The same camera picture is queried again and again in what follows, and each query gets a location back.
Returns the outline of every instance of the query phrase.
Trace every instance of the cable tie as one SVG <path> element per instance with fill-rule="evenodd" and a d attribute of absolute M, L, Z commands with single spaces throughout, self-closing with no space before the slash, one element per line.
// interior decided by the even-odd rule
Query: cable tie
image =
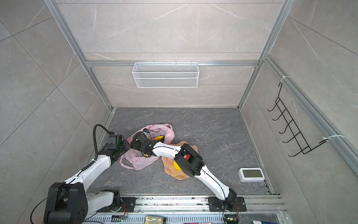
<path fill-rule="evenodd" d="M 329 138 L 332 138 L 332 137 L 342 137 L 342 138 L 345 138 L 344 135 L 340 135 L 340 134 L 334 134 L 334 135 L 331 135 L 331 136 L 329 136 L 329 137 L 323 137 L 323 136 L 322 136 L 323 140 L 327 140 L 327 141 L 329 141 Z"/>
<path fill-rule="evenodd" d="M 282 76 L 282 79 L 281 79 L 281 81 L 280 81 L 280 82 L 282 82 L 282 80 L 283 80 L 284 78 L 286 78 L 286 77 L 289 77 L 289 76 Z"/>

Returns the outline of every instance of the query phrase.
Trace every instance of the gray tile wall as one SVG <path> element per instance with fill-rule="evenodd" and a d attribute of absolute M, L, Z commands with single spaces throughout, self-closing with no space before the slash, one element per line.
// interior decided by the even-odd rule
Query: gray tile wall
<path fill-rule="evenodd" d="M 83 167 L 108 111 L 42 0 L 0 7 L 0 223 Z M 34 212 L 42 223 L 45 202 Z"/>
<path fill-rule="evenodd" d="M 243 115 L 251 133 L 267 176 L 276 194 L 281 194 L 293 223 L 355 223 L 358 214 L 355 193 L 358 178 L 328 142 L 307 154 L 299 154 L 298 144 L 289 129 L 284 134 L 285 120 L 275 105 L 280 80 L 264 66 L 244 105 Z M 299 126 L 308 144 L 313 148 L 322 140 L 323 133 L 282 87 L 280 98 Z M 290 127 L 297 133 L 297 128 Z M 298 139 L 301 146 L 306 144 Z"/>
<path fill-rule="evenodd" d="M 115 107 L 237 107 L 253 67 L 200 67 L 197 88 L 138 88 L 132 67 L 93 71 Z"/>
<path fill-rule="evenodd" d="M 164 60 L 258 59 L 281 5 L 270 0 L 58 3 L 88 57 Z"/>
<path fill-rule="evenodd" d="M 358 2 L 297 0 L 270 52 L 328 119 L 358 148 Z M 286 123 L 275 105 L 279 79 L 264 67 L 243 114 L 275 193 L 294 223 L 356 223 L 358 178 L 330 143 L 296 157 L 295 141 L 283 143 Z M 323 134 L 289 92 L 280 97 L 314 147 Z M 305 147 L 304 140 L 299 143 Z"/>

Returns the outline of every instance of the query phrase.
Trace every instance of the black metal hook rack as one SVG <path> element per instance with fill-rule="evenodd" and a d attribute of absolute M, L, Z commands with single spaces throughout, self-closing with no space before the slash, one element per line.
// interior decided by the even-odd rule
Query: black metal hook rack
<path fill-rule="evenodd" d="M 300 154 L 301 152 L 302 152 L 303 154 L 309 153 L 309 152 L 311 152 L 312 150 L 314 150 L 315 148 L 317 148 L 317 147 L 319 147 L 320 145 L 322 145 L 322 144 L 324 144 L 325 142 L 327 142 L 328 140 L 325 139 L 325 140 L 323 140 L 323 141 L 320 141 L 316 147 L 314 147 L 314 148 L 311 148 L 311 147 L 310 147 L 310 145 L 309 145 L 308 142 L 306 141 L 304 135 L 302 134 L 300 128 L 297 126 L 297 124 L 296 124 L 296 122 L 294 121 L 294 119 L 292 118 L 290 112 L 287 110 L 285 104 L 282 102 L 282 100 L 281 100 L 281 98 L 280 98 L 280 93 L 281 93 L 281 89 L 282 89 L 282 83 L 281 83 L 281 82 L 280 82 L 280 84 L 279 84 L 278 87 L 280 87 L 280 90 L 279 90 L 279 94 L 278 94 L 278 96 L 277 96 L 277 98 L 276 98 L 276 100 L 275 100 L 275 106 L 272 108 L 272 110 L 268 110 L 268 111 L 273 111 L 274 108 L 277 107 L 277 108 L 280 110 L 281 114 L 280 114 L 280 116 L 279 116 L 277 119 L 272 119 L 272 120 L 276 121 L 276 120 L 278 120 L 278 119 L 282 116 L 282 117 L 285 119 L 286 123 L 287 123 L 285 130 L 284 130 L 283 132 L 279 132 L 279 133 L 280 133 L 280 134 L 283 134 L 283 133 L 286 132 L 287 128 L 289 128 L 290 131 L 291 131 L 291 133 L 292 133 L 292 135 L 293 135 L 293 137 L 292 137 L 290 140 L 288 140 L 287 142 L 284 142 L 284 141 L 282 141 L 282 142 L 283 142 L 283 143 L 289 143 L 291 140 L 295 139 L 296 142 L 297 142 L 297 144 L 298 144 L 298 146 L 300 147 L 300 151 L 299 151 L 298 153 L 296 153 L 296 154 L 293 155 L 293 156 L 291 156 L 291 155 L 289 155 L 289 156 L 290 156 L 290 157 L 294 157 L 294 156 Z M 284 106 L 284 110 L 281 110 L 281 108 L 278 106 L 278 103 L 279 103 L 279 102 L 281 102 L 282 105 Z M 287 111 L 287 113 L 289 114 L 289 118 L 288 118 L 288 119 L 287 119 L 287 118 L 285 117 L 285 115 L 284 115 L 284 112 L 285 112 L 285 111 Z M 294 125 L 296 125 L 296 127 L 297 127 L 298 132 L 297 132 L 296 134 L 294 134 L 294 132 L 292 131 L 292 128 L 290 127 L 290 123 L 291 123 L 291 122 L 293 122 Z M 298 140 L 297 140 L 297 136 L 299 136 L 299 135 L 302 136 L 302 138 L 304 139 L 305 143 L 307 144 L 307 146 L 306 146 L 305 148 L 302 148 L 301 145 L 300 145 L 300 143 L 299 143 Z"/>

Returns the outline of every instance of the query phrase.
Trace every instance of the beige foam pad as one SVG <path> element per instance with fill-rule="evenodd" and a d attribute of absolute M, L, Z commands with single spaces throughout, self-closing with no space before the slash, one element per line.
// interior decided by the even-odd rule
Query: beige foam pad
<path fill-rule="evenodd" d="M 181 141 L 179 142 L 178 144 L 170 144 L 171 146 L 182 146 L 184 144 L 186 144 L 187 142 L 186 141 Z M 198 152 L 198 147 L 196 146 L 191 146 L 196 152 Z M 174 159 L 170 159 L 170 158 L 167 158 L 167 157 L 161 157 L 161 159 L 163 160 L 163 163 L 164 163 L 164 171 L 177 178 L 178 180 L 183 180 L 185 178 L 188 178 L 189 176 L 186 175 L 183 171 L 181 170 L 177 170 L 175 167 L 174 167 Z"/>

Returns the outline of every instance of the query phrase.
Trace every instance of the white wire basket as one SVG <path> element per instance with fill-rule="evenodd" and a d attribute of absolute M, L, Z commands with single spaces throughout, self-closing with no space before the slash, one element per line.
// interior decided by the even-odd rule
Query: white wire basket
<path fill-rule="evenodd" d="M 138 88 L 198 87 L 195 62 L 138 62 L 132 71 Z"/>

